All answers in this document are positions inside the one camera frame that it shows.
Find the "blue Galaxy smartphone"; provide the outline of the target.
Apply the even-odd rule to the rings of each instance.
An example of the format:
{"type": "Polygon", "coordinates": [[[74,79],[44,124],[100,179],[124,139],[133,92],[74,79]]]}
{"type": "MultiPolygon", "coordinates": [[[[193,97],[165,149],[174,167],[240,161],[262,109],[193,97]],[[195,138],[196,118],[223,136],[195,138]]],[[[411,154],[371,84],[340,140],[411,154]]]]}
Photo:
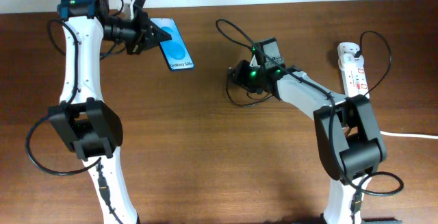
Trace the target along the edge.
{"type": "Polygon", "coordinates": [[[188,49],[172,18],[152,18],[154,24],[171,35],[170,40],[160,42],[160,49],[171,71],[182,71],[194,68],[188,49]]]}

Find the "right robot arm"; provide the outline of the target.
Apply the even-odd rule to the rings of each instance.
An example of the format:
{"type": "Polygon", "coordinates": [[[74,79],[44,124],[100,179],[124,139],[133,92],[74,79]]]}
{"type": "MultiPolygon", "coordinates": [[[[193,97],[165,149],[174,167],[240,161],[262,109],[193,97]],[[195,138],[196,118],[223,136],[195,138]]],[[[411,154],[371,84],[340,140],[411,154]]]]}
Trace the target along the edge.
{"type": "Polygon", "coordinates": [[[319,222],[364,223],[364,196],[379,195],[367,186],[387,158],[367,88],[356,95],[329,90],[297,66],[286,66],[276,38],[255,42],[249,49],[251,60],[229,68],[227,81],[291,104],[314,122],[320,161],[331,179],[319,222]]]}

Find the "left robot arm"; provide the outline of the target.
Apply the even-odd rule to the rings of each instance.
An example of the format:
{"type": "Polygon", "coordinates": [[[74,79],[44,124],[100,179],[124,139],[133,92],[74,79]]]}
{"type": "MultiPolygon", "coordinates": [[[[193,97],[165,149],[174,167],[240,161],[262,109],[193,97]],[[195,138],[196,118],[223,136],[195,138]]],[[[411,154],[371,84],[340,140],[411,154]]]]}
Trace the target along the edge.
{"type": "Polygon", "coordinates": [[[101,91],[101,44],[123,43],[127,54],[171,40],[135,0],[133,16],[110,14],[109,0],[61,0],[57,7],[66,40],[66,72],[59,105],[49,122],[67,149],[82,161],[98,195],[104,223],[139,223],[123,176],[120,148],[123,126],[101,91]]]}

